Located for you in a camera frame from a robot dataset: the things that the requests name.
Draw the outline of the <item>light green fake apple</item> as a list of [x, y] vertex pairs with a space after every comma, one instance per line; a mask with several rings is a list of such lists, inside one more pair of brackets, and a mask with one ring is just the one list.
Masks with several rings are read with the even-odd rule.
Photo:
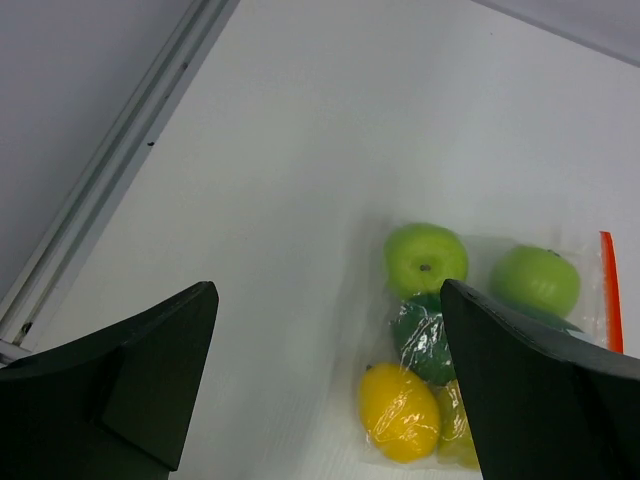
[[517, 245], [495, 263], [492, 295], [511, 304], [566, 317], [576, 306], [581, 277], [576, 267], [553, 250]]
[[388, 286], [401, 300], [438, 294], [445, 280], [467, 279], [469, 256], [452, 230], [411, 223], [395, 229], [384, 244]]

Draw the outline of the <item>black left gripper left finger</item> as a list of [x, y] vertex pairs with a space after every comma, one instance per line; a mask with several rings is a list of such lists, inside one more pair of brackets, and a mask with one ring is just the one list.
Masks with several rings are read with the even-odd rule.
[[199, 282], [1, 370], [4, 479], [166, 479], [180, 464], [219, 296]]

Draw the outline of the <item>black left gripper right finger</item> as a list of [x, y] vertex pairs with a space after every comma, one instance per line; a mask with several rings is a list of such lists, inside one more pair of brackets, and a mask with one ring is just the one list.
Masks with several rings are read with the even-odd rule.
[[459, 281], [446, 281], [440, 297], [484, 478], [638, 478], [638, 359]]

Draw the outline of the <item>clear zip bag orange seal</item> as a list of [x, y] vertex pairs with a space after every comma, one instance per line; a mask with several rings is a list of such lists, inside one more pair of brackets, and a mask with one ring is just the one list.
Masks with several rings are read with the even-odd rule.
[[[463, 282], [468, 283], [480, 293], [487, 295], [492, 300], [499, 302], [507, 308], [529, 316], [554, 330], [568, 333], [576, 338], [589, 341], [615, 352], [622, 351], [617, 267], [615, 263], [615, 250], [610, 234], [602, 232], [596, 237], [583, 242], [564, 242], [556, 239], [541, 244], [519, 242], [510, 238], [457, 235], [466, 247], [469, 256], [469, 272], [467, 279]], [[508, 250], [517, 245], [530, 245], [553, 250], [576, 267], [581, 277], [580, 296], [576, 306], [569, 315], [560, 317], [533, 307], [511, 304], [491, 294], [489, 290], [489, 278], [495, 263]], [[357, 417], [363, 429], [367, 446], [373, 450], [376, 456], [383, 462], [394, 466], [476, 471], [458, 465], [441, 464], [437, 458], [438, 443], [434, 453], [423, 460], [410, 464], [395, 463], [384, 457], [371, 444], [360, 422], [358, 414], [358, 387], [365, 371], [369, 367], [379, 363], [392, 363], [403, 366], [394, 349], [390, 323], [398, 316], [401, 305], [410, 298], [401, 300], [388, 286], [388, 275], [384, 263], [384, 245], [382, 261], [386, 273], [385, 293], [387, 299], [390, 301], [390, 306], [385, 310], [380, 321], [372, 323], [368, 327], [369, 332], [374, 336], [375, 344], [366, 362], [359, 370], [355, 391]], [[425, 383], [437, 401], [437, 395], [445, 385], [435, 386], [427, 382]]]

